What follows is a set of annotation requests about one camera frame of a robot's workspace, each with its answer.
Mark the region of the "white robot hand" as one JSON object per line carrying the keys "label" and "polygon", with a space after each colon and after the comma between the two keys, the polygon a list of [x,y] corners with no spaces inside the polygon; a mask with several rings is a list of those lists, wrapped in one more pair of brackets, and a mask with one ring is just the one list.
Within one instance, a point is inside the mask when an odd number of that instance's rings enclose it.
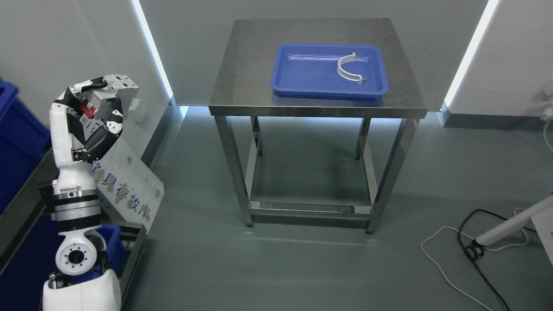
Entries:
{"label": "white robot hand", "polygon": [[54,162],[59,178],[91,178],[94,161],[101,160],[113,147],[123,130],[122,101],[112,101],[107,121],[85,136],[84,126],[95,118],[98,104],[95,92],[106,92],[105,76],[68,86],[50,106],[50,134]]}

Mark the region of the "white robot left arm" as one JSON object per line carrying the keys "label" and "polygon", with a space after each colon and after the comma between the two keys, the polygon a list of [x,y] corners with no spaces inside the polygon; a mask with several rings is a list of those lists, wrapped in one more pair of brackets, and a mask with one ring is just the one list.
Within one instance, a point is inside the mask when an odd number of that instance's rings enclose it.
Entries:
{"label": "white robot left arm", "polygon": [[51,105],[50,136],[59,176],[50,183],[53,220],[64,237],[58,272],[43,286],[44,311],[118,311],[122,293],[109,267],[97,186],[89,173],[122,134],[124,112],[138,87],[125,75],[69,86]]}

